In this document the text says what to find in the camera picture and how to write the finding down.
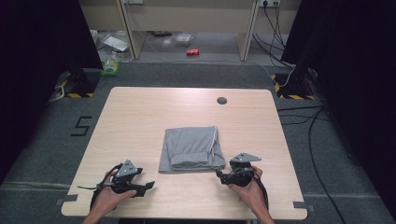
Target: power strip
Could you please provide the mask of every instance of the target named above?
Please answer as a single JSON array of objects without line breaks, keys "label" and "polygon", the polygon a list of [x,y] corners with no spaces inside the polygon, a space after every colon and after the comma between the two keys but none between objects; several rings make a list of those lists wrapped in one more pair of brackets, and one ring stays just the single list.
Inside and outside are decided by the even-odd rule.
[{"label": "power strip", "polygon": [[260,0],[260,7],[264,7],[264,1],[267,1],[267,7],[279,7],[280,5],[280,0]]}]

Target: gray cloth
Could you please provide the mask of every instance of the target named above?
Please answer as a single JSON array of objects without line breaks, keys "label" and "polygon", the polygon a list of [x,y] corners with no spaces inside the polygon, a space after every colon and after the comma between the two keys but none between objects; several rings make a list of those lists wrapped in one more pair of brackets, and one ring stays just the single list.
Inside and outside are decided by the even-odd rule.
[{"label": "gray cloth", "polygon": [[215,126],[165,130],[160,172],[223,169],[225,160]]}]

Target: electrical cord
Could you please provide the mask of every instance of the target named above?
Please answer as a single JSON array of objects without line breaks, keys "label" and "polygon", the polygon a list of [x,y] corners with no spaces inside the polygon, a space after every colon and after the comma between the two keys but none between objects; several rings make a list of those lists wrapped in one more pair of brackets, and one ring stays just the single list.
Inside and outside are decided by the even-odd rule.
[{"label": "electrical cord", "polygon": [[290,68],[290,69],[293,68],[292,66],[290,66],[290,65],[288,65],[288,64],[286,64],[286,63],[280,61],[277,57],[275,57],[275,56],[272,54],[272,52],[270,52],[270,51],[268,51],[267,49],[265,49],[265,48],[260,44],[260,42],[256,39],[256,36],[255,36],[255,35],[253,35],[253,39],[256,41],[256,43],[259,45],[259,47],[260,47],[264,52],[266,52],[266,53],[270,56],[270,58],[274,58],[277,62],[279,62],[279,63],[285,65],[285,67],[287,67],[287,68]]},{"label": "electrical cord", "polygon": [[292,125],[292,124],[303,124],[303,123],[306,123],[306,122],[308,122],[310,119],[312,119],[315,115],[317,114],[317,112],[315,112],[315,114],[313,114],[312,116],[310,116],[310,117],[307,117],[307,119],[306,120],[304,120],[304,121],[301,121],[301,122],[293,122],[293,123],[281,123],[281,125]]},{"label": "electrical cord", "polygon": [[272,21],[271,21],[270,17],[267,14],[267,10],[266,9],[267,9],[268,2],[264,1],[263,4],[264,4],[264,14],[265,14],[267,20],[270,22],[270,25],[271,25],[271,27],[272,27],[272,29],[274,31],[274,38],[279,42],[279,44],[281,44],[283,47],[285,47],[285,45],[283,43],[283,40],[282,40],[282,37],[277,33],[276,28],[272,24]]},{"label": "electrical cord", "polygon": [[300,107],[293,107],[293,108],[283,108],[283,109],[278,109],[277,112],[288,111],[288,110],[297,110],[297,109],[312,109],[312,108],[320,108],[320,107],[323,107],[323,105],[311,105],[311,106],[300,106]]},{"label": "electrical cord", "polygon": [[273,58],[275,58],[275,55],[272,53],[272,48],[273,48],[273,46],[274,46],[274,39],[275,39],[275,35],[273,36],[273,40],[272,40],[272,42],[271,42],[270,55],[273,55],[273,57],[270,57],[270,60],[271,60],[271,63],[272,63],[275,67],[279,67],[279,66],[277,66],[277,65],[274,63],[274,61],[273,61]]},{"label": "electrical cord", "polygon": [[257,185],[259,185],[260,189],[262,190],[262,197],[264,198],[265,206],[267,206],[267,209],[269,210],[269,203],[268,203],[268,193],[267,189],[265,188],[264,184],[262,183],[261,179],[259,177],[256,177],[256,171],[254,171],[254,175],[251,175],[249,173],[246,173],[248,176],[250,176],[254,181],[256,181]]},{"label": "electrical cord", "polygon": [[291,77],[291,73],[294,71],[294,68],[293,68],[293,70],[291,70],[291,72],[289,72],[289,74],[288,74],[288,78],[286,79],[286,82],[283,84],[283,85],[279,85],[278,83],[276,83],[279,87],[285,87],[285,86],[287,86],[288,85],[288,83],[289,83],[289,80],[290,80],[290,77]]},{"label": "electrical cord", "polygon": [[285,43],[282,39],[282,34],[280,32],[280,25],[279,25],[279,16],[280,16],[280,7],[278,2],[274,2],[275,5],[275,14],[276,14],[276,30],[279,32],[280,42],[282,46],[285,48]]},{"label": "electrical cord", "polygon": [[52,103],[52,102],[55,102],[55,101],[57,101],[57,100],[60,100],[60,99],[64,98],[64,87],[63,87],[63,86],[57,86],[57,87],[55,87],[55,90],[60,90],[60,91],[59,91],[59,96],[57,96],[57,97],[55,97],[55,98],[53,98],[53,99],[50,99],[50,100],[48,101],[49,104]]},{"label": "electrical cord", "polygon": [[309,131],[308,131],[309,153],[310,153],[310,156],[311,156],[312,165],[314,166],[315,174],[316,174],[316,176],[317,176],[317,178],[318,178],[318,181],[319,181],[320,185],[323,187],[323,190],[325,191],[327,197],[328,197],[329,200],[331,201],[332,206],[334,207],[334,209],[335,209],[335,211],[337,212],[338,216],[340,217],[341,221],[342,221],[344,224],[346,224],[346,222],[345,222],[345,220],[344,220],[344,218],[343,218],[343,216],[342,216],[340,210],[339,210],[338,207],[337,207],[337,204],[336,204],[335,201],[332,199],[332,196],[330,195],[329,191],[327,191],[327,188],[326,188],[326,186],[324,185],[324,183],[323,183],[323,181],[322,181],[322,179],[321,179],[321,177],[320,177],[320,174],[319,174],[319,172],[318,172],[318,167],[317,167],[317,165],[316,165],[316,163],[315,163],[315,159],[314,159],[314,154],[313,154],[313,149],[312,149],[312,141],[311,141],[311,140],[312,140],[312,136],[311,136],[312,127],[314,126],[315,120],[318,118],[318,115],[323,111],[323,109],[324,109],[324,106],[315,114],[315,116],[314,116],[314,118],[313,118],[313,120],[312,120],[312,122],[311,122],[311,124],[310,124],[310,126],[309,126]]},{"label": "electrical cord", "polygon": [[94,188],[86,188],[86,187],[78,186],[78,188],[79,189],[99,189],[99,190],[101,190],[103,188],[103,185],[105,184],[107,178],[113,173],[113,171],[115,171],[116,169],[120,169],[121,166],[122,166],[122,163],[119,164],[119,165],[114,166],[109,172],[106,173],[105,178],[103,178],[103,180],[99,184],[97,184],[96,187],[94,187]]},{"label": "electrical cord", "polygon": [[[259,35],[258,34],[256,34],[256,37],[257,38],[259,38],[259,40],[263,43],[263,44],[265,44],[265,45],[268,45],[268,46],[272,46],[271,44],[268,44],[267,42],[265,42],[263,39],[261,39],[260,37],[259,37]],[[282,48],[278,48],[277,46],[272,46],[274,49],[279,49],[279,50],[281,50],[281,51],[283,51],[284,49],[282,49]]]},{"label": "electrical cord", "polygon": [[[305,119],[307,119],[307,118],[312,118],[312,116],[303,116],[303,115],[279,115],[280,117],[296,117],[296,118],[305,118]],[[323,121],[330,121],[330,119],[320,119],[320,120],[323,120]]]}]

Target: wooden table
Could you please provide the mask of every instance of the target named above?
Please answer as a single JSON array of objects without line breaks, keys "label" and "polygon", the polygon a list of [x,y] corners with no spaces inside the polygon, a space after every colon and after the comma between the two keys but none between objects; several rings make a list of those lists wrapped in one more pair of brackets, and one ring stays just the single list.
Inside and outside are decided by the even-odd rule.
[{"label": "wooden table", "polygon": [[[226,105],[217,102],[227,98]],[[267,90],[114,88],[97,122],[90,143],[68,192],[75,202],[65,202],[66,216],[86,216],[92,191],[105,172],[132,160],[143,174],[136,184],[155,181],[143,198],[122,202],[110,217],[255,219],[238,196],[214,172],[160,174],[158,172],[165,129],[217,126],[227,167],[231,157],[246,152],[261,161],[262,182],[269,195],[274,219],[304,219],[305,209],[294,208],[303,195],[280,125],[272,93]]]}]

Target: hand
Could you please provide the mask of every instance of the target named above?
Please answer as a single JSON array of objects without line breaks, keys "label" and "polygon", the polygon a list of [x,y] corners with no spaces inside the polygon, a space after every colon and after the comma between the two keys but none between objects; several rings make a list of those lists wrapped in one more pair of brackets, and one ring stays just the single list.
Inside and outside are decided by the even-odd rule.
[{"label": "hand", "polygon": [[83,224],[97,223],[102,217],[111,212],[116,206],[127,198],[131,198],[136,195],[137,191],[132,189],[121,194],[115,193],[111,187],[105,187],[96,197],[96,200],[92,206],[91,212],[84,219]]},{"label": "hand", "polygon": [[[262,177],[262,170],[256,166],[252,166],[256,171],[257,178]],[[251,211],[256,215],[261,224],[274,223],[267,207],[265,206],[262,189],[255,180],[251,180],[245,187],[239,187],[235,184],[229,184],[228,188],[235,191],[239,195],[239,202],[244,202]]]}]

